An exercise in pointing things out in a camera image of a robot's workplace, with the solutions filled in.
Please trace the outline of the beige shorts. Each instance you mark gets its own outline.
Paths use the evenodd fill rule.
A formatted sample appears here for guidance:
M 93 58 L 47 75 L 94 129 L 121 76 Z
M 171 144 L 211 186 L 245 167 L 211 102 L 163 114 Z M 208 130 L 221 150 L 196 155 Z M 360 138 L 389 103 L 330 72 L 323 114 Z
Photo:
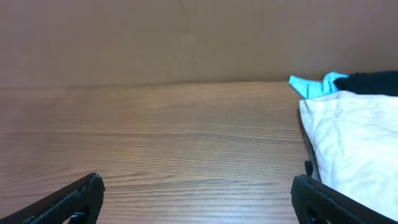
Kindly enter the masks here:
M 397 97 L 339 91 L 299 108 L 321 182 L 397 220 Z

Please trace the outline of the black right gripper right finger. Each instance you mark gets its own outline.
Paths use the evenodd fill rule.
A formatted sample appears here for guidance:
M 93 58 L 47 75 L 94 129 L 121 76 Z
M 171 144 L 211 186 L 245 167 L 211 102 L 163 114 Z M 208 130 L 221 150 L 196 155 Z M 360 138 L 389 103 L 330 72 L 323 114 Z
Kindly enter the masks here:
M 306 175 L 294 177 L 290 193 L 300 224 L 397 224 Z

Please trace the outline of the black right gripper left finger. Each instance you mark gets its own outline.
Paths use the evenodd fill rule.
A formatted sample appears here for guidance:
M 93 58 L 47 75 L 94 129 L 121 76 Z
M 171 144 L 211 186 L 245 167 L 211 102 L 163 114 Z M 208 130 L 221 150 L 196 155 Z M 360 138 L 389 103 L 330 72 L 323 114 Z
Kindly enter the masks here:
M 104 192 L 101 176 L 90 173 L 2 218 L 1 224 L 95 224 L 103 204 Z

